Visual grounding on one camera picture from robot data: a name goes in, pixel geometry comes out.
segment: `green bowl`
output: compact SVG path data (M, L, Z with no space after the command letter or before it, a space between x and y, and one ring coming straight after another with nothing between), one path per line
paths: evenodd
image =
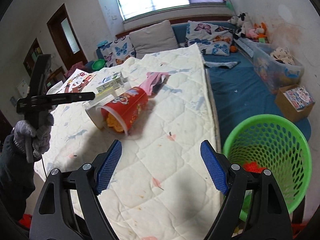
M91 68L93 71L99 71L102 68L104 68L105 64L106 64L106 61L104 59L98 59L92 64Z
M229 134L223 154L231 163L256 162L272 171L289 213L306 194L311 178L311 154L302 132L289 120L273 114L252 116ZM251 195L244 199L240 219L246 221Z

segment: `red yarn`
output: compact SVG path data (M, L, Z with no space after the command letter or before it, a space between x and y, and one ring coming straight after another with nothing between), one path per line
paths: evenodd
M264 169L264 167L260 168L259 165L256 162L250 162L250 163L245 163L242 165L245 171L249 172L255 172L255 173L261 173Z
M25 226L26 228L30 228L31 226L31 215L23 214L22 218L19 220L19 223Z

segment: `bed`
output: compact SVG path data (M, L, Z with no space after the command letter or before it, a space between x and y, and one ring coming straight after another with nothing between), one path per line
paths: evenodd
M207 23L234 29L228 22L210 21ZM187 24L172 25L172 29L179 44L185 41ZM210 80L209 92L213 93L215 100L214 118L219 120L221 147L230 132L243 120L257 114L276 114L283 116L274 103L275 95L271 94L260 77L254 72L250 55L245 51L231 53L228 57L204 55L204 60L209 62L240 62L232 69L209 68L207 69ZM311 136L311 126L307 118L295 123L307 140Z
M170 74L128 137L97 129L81 102L53 112L51 147L43 156L47 174L52 168L75 170L107 151L114 139L122 142L122 157L108 189L99 196L120 239L203 239L220 209L220 192L199 151L205 139L217 149L219 137L203 64L197 45L192 45L100 70L84 91L118 71L132 86L141 84L147 72ZM41 162L35 171L45 179ZM71 195L75 213L82 216L76 192Z

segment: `metal screw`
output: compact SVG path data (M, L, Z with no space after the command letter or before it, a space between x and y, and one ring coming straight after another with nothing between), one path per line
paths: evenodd
M263 173L266 174L267 176L271 175L271 171L269 171L269 170L264 170Z
M231 165L231 168L232 168L233 170L235 170L235 171L239 171L240 166L239 166L238 164L232 164L232 165Z
M85 171L86 170L89 170L91 168L91 164L90 163L86 163L82 166L82 169L84 169Z
M59 172L58 169L53 169L53 170L51 171L51 174L52 174L52 175L56 175L58 172Z

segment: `magazine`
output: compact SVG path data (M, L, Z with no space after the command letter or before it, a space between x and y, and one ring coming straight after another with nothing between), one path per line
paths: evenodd
M76 69L57 93L80 93L94 76L94 74Z

